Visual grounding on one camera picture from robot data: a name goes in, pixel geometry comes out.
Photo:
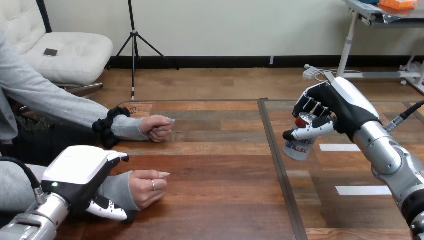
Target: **silver robotic arm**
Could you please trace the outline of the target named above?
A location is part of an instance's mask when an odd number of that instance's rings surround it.
[[[284,139],[308,139],[333,131],[346,134],[371,162],[374,176],[390,189],[413,238],[424,240],[424,167],[389,134],[402,121],[396,118],[384,128],[373,105],[341,77],[332,84],[324,82],[308,88],[293,116],[312,110],[319,118],[311,126],[286,131]]]
[[[96,194],[120,161],[128,162],[129,156],[92,146],[68,147],[51,163],[39,183],[28,167],[9,159],[27,173],[36,201],[0,229],[0,240],[53,240],[69,214],[84,212],[131,223],[132,212]]]

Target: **dark pants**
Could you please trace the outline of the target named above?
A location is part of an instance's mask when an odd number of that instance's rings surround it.
[[[47,167],[70,146],[98,146],[100,139],[89,128],[52,125],[48,129],[28,131],[19,129],[13,144],[3,144],[3,156],[14,157],[25,164]]]

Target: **black scrunchie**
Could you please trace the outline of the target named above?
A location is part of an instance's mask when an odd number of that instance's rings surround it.
[[[120,139],[115,136],[112,132],[112,124],[114,124],[114,118],[118,115],[125,115],[128,118],[131,116],[130,111],[124,107],[115,107],[107,113],[106,119],[99,119],[92,125],[92,129],[95,133],[100,133],[101,144],[106,149],[111,149],[120,143]]]

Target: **white chair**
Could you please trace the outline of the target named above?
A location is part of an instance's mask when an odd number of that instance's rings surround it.
[[[102,35],[81,32],[46,33],[36,0],[0,0],[0,30],[22,58],[44,78],[78,91],[102,87],[92,84],[103,73],[112,41]],[[44,56],[46,49],[57,56]]]

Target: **human hand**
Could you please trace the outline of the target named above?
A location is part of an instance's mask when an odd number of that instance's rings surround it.
[[[170,173],[155,170],[136,170],[129,175],[132,200],[140,210],[163,198],[167,192]]]
[[[174,122],[174,119],[161,115],[148,116],[140,122],[140,132],[153,142],[162,143],[171,136]]]

